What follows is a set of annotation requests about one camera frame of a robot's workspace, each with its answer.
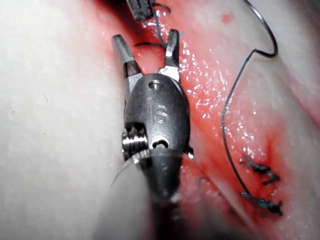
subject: glistening wet tissue surface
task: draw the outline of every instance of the glistening wet tissue surface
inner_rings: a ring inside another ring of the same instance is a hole
[[[157,8],[165,39],[170,28],[184,33],[181,84],[190,144],[210,178],[203,190],[209,204],[229,211],[221,210],[227,221],[262,239],[318,239],[320,7],[251,2],[273,30],[279,56],[256,55],[246,68],[227,109],[227,140],[252,194],[282,200],[282,217],[238,194],[221,134],[223,104],[244,59],[253,48],[272,50],[267,33],[243,1],[163,0],[172,13]],[[92,237],[123,164],[123,76],[111,37],[123,35],[145,73],[163,65],[161,49],[133,47],[157,41],[154,20],[138,25],[120,9],[102,0],[2,1],[0,239]],[[243,165],[243,154],[280,181],[263,186],[268,176]]]

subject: is engraved logo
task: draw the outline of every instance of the is engraved logo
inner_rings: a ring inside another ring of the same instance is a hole
[[[146,100],[148,105],[148,113],[152,124],[165,124],[169,120],[168,109],[156,103],[153,97],[149,97]]]

